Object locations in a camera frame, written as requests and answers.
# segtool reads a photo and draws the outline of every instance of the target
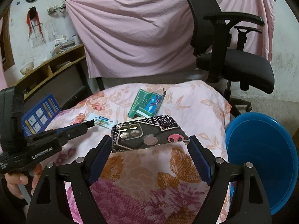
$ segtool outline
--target phone case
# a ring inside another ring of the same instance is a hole
[[[130,151],[157,145],[190,142],[177,122],[169,115],[123,122],[112,128],[112,152]]]

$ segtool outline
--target chair armrest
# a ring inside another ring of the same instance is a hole
[[[251,28],[251,27],[234,26],[234,28],[237,29],[238,32],[240,32],[241,29],[244,29],[244,30],[246,30],[246,32],[245,32],[246,34],[248,34],[248,33],[251,32],[251,31],[255,31],[255,32],[260,33],[260,34],[262,33],[262,31],[261,31],[260,29]]]
[[[265,23],[259,16],[239,12],[212,13],[203,16],[203,19],[211,21],[214,26],[214,39],[210,60],[210,69],[206,82],[217,83],[221,80],[221,71],[224,65],[227,47],[230,44],[230,29],[242,21],[251,22],[259,26],[264,26]],[[237,49],[243,50],[246,39],[246,33],[240,31],[238,37],[239,46],[237,47]]]
[[[204,20],[210,20],[212,23],[217,20],[230,20],[230,28],[241,21],[250,22],[257,24],[259,26],[265,26],[264,20],[257,15],[249,14],[249,13],[239,13],[239,12],[221,12],[221,13],[212,13],[203,16]]]
[[[235,29],[238,30],[238,42],[237,42],[237,50],[244,50],[244,45],[247,41],[247,34],[251,31],[255,31],[257,33],[262,33],[260,29],[256,28],[250,28],[250,27],[245,27],[245,26],[235,26]]]

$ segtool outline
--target blue plastic basin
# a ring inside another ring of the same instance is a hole
[[[254,164],[271,208],[278,212],[290,198],[298,177],[298,155],[286,129],[261,113],[245,113],[226,129],[228,160]]]

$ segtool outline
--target papers on wall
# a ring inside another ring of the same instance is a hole
[[[41,31],[44,31],[43,24],[40,24],[40,26],[41,26]],[[39,32],[38,26],[34,26],[34,31],[32,31],[30,39],[32,41],[32,48],[36,48],[38,46],[45,44],[45,41],[41,33]]]
[[[60,32],[58,31],[58,27],[56,21],[51,20],[44,24],[44,28],[48,33],[48,40],[51,42],[61,37]]]

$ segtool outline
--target office chair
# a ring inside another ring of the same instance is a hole
[[[260,29],[235,26],[241,21],[251,22],[264,26],[263,19],[249,13],[222,12],[216,0],[187,0],[194,19],[194,29],[191,46],[194,47],[196,66],[209,72],[207,83],[217,83],[222,78],[227,79],[227,87],[224,98],[231,104],[231,114],[240,115],[236,105],[246,105],[246,111],[252,110],[251,103],[242,99],[231,99],[231,82],[240,82],[243,91],[249,89],[249,85],[256,87],[265,93],[274,90],[274,74],[270,62],[265,58],[244,52],[246,35],[255,31],[262,33]],[[237,49],[228,49],[232,35],[230,29],[238,30]],[[213,45],[212,52],[205,51]]]

